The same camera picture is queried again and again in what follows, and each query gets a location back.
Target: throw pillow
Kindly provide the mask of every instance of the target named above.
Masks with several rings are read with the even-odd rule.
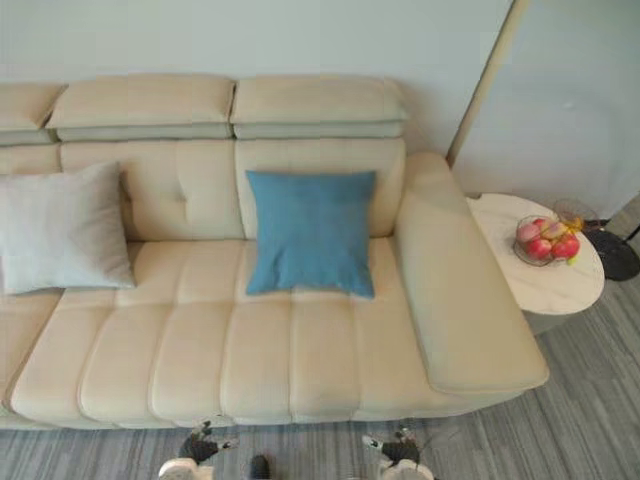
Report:
[[[258,214],[248,294],[300,286],[373,297],[367,218],[375,172],[247,176]]]
[[[117,163],[74,173],[0,176],[5,293],[133,287]]]

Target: marble table top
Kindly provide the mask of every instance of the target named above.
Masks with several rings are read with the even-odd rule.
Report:
[[[498,259],[520,308],[545,315],[566,315],[590,307],[604,288],[604,269],[595,248],[578,233],[580,251],[573,265],[555,261],[544,267],[528,265],[513,251],[516,225],[529,215],[553,216],[530,200],[485,193],[468,198],[473,216]]]

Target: light gray pillow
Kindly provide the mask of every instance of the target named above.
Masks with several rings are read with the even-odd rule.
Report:
[[[133,287],[117,163],[73,173],[0,176],[5,293]]]

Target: wooden trim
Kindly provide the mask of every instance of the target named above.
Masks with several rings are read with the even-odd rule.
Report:
[[[475,120],[478,112],[480,111],[480,107],[484,102],[484,99],[487,97],[491,86],[495,80],[496,74],[502,67],[504,63],[505,57],[508,55],[511,44],[513,42],[513,37],[515,32],[522,21],[522,16],[524,12],[529,7],[529,3],[531,0],[514,0],[507,12],[507,16],[505,17],[504,23],[500,28],[500,33],[498,33],[498,38],[496,39],[496,43],[493,45],[493,49],[489,54],[489,58],[487,59],[487,63],[482,71],[482,75],[480,76],[480,80],[476,85],[476,89],[473,92],[473,96],[471,97],[471,102],[467,107],[467,111],[462,117],[462,121],[460,122],[460,126],[458,127],[458,131],[456,132],[455,137],[453,137],[453,141],[451,142],[451,147],[449,148],[449,152],[447,153],[447,161],[450,166],[456,161],[458,157],[458,153],[460,153],[460,149],[462,148],[462,144],[464,143],[469,131],[471,130],[471,126],[473,125],[473,121]]]

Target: striped carpet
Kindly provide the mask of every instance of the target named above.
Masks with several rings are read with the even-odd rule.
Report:
[[[640,201],[611,224],[628,233]],[[640,251],[640,238],[634,246]],[[602,298],[538,337],[549,382],[468,415],[410,420],[423,458],[442,480],[640,479],[640,277],[607,282]],[[374,479],[375,452],[360,436],[391,436],[396,422],[238,427],[240,447],[213,460],[217,478],[245,478],[252,455],[277,479]],[[0,432],[1,480],[152,479],[185,430]]]

